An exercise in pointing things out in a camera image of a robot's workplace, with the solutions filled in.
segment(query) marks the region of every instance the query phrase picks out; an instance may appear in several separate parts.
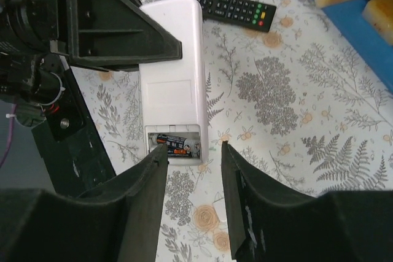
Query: camera lens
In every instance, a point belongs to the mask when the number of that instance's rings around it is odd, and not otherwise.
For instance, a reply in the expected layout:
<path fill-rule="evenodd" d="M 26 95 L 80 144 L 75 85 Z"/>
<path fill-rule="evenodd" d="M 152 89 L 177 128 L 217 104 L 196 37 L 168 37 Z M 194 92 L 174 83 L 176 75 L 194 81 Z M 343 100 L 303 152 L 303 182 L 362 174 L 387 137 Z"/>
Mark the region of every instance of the camera lens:
<path fill-rule="evenodd" d="M 0 52 L 26 55 L 48 52 L 46 0 L 10 0 L 0 13 Z"/>

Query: cable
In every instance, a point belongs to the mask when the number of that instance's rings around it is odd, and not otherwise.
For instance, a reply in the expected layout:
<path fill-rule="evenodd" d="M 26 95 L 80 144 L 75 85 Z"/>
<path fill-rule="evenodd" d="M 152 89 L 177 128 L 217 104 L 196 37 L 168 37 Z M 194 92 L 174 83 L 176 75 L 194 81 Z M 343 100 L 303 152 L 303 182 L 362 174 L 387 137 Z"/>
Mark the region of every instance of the cable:
<path fill-rule="evenodd" d="M 15 113 L 17 111 L 17 105 L 13 104 L 12 105 L 12 110 L 11 114 L 7 114 L 6 117 L 10 119 L 9 122 L 9 128 L 8 128 L 8 138 L 7 138 L 7 145 L 6 145 L 6 151 L 4 152 L 4 155 L 2 156 L 1 162 L 0 162 L 0 168 L 2 165 L 6 162 L 8 153 L 11 148 L 11 143 L 12 143 L 12 138 L 14 136 L 14 124 L 15 124 Z"/>

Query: blue container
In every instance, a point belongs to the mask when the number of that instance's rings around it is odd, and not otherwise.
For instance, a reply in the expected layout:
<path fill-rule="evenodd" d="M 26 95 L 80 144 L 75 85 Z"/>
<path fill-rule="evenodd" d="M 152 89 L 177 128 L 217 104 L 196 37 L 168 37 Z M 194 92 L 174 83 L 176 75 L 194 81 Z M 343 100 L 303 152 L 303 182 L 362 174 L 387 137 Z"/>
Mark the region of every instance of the blue container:
<path fill-rule="evenodd" d="M 322 10 L 393 93 L 393 47 L 363 19 L 368 0 L 352 0 Z"/>

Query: battery compartment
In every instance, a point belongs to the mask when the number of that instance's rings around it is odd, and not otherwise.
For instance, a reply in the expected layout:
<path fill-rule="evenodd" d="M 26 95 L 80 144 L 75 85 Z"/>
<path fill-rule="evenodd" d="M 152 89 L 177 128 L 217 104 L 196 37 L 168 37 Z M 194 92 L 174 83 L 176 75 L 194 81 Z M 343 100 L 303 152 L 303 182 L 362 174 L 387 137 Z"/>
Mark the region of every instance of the battery compartment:
<path fill-rule="evenodd" d="M 148 153 L 150 153 L 158 144 L 151 140 L 154 134 L 162 133 L 169 136 L 184 137 L 187 139 L 192 139 L 199 141 L 200 127 L 198 125 L 169 125 L 169 126 L 146 126 L 146 144 L 148 148 Z M 168 161 L 171 165 L 178 166 L 193 166 L 201 164 L 201 156 L 199 157 L 182 157 L 182 156 L 170 156 L 168 155 Z"/>

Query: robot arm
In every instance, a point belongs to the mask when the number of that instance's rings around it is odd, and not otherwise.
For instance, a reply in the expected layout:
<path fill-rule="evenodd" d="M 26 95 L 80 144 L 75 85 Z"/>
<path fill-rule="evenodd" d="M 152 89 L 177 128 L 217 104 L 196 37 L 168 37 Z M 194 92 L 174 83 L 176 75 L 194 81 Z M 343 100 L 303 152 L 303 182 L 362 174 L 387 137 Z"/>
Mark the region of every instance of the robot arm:
<path fill-rule="evenodd" d="M 99 71 L 135 71 L 139 63 L 181 59 L 181 42 L 140 5 L 140 0 L 0 0 L 0 99 L 53 101 L 63 75 L 41 67 L 48 55 Z"/>

